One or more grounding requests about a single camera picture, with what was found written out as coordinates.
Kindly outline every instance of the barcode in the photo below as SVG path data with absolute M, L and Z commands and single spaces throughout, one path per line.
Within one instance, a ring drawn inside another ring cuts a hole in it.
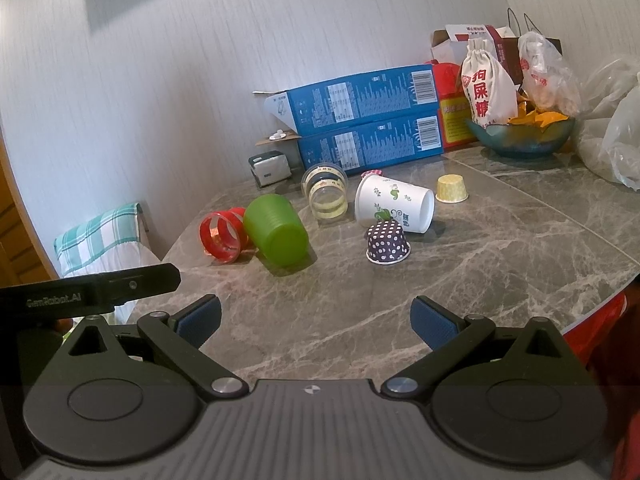
M 340 134 L 335 137 L 335 145 L 338 148 L 338 158 L 343 170 L 355 170 L 360 167 L 356 143 L 353 140 L 353 132 Z
M 440 129 L 437 117 L 418 119 L 418 136 L 420 137 L 420 150 L 433 150 L 440 147 Z
M 411 77 L 414 80 L 415 99 L 419 105 L 434 103 L 438 100 L 431 70 L 411 72 Z
M 331 100 L 331 108 L 334 111 L 335 122 L 343 123 L 344 121 L 351 121 L 354 116 L 347 83 L 329 85 L 326 89 L 329 91 L 329 99 Z

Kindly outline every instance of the green cup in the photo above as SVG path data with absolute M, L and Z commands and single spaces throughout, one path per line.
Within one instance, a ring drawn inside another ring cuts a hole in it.
M 306 256 L 309 235 L 291 202 L 281 195 L 262 195 L 251 202 L 244 213 L 244 230 L 277 266 L 291 266 Z

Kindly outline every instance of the teal bowl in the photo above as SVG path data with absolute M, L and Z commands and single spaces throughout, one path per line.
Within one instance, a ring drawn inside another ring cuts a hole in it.
M 491 124 L 487 128 L 466 120 L 480 142 L 498 155 L 510 158 L 539 158 L 556 152 L 571 135 L 575 119 L 552 123 L 546 128 L 530 124 Z

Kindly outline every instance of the blue gripper pad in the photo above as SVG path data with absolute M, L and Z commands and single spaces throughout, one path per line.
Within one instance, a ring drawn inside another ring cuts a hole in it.
M 455 314 L 451 314 L 451 317 L 458 318 Z M 464 323 L 460 318 L 457 323 L 447 319 L 419 298 L 415 298 L 411 304 L 410 319 L 411 328 L 432 350 L 437 350 L 455 338 L 460 333 L 460 324 Z
M 222 305 L 207 294 L 169 318 L 169 328 L 195 348 L 200 348 L 222 322 Z

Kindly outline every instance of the triangular hole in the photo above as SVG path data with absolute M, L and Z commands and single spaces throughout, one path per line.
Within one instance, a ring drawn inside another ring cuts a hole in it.
M 101 352 L 106 352 L 107 347 L 102 340 L 102 335 L 100 334 L 100 330 L 97 326 L 87 326 L 76 344 L 73 346 L 69 355 L 77 356 L 77 355 L 88 355 L 88 354 L 99 354 Z
M 553 341 L 544 330 L 537 330 L 527 346 L 527 354 L 543 355 L 545 357 L 562 357 Z

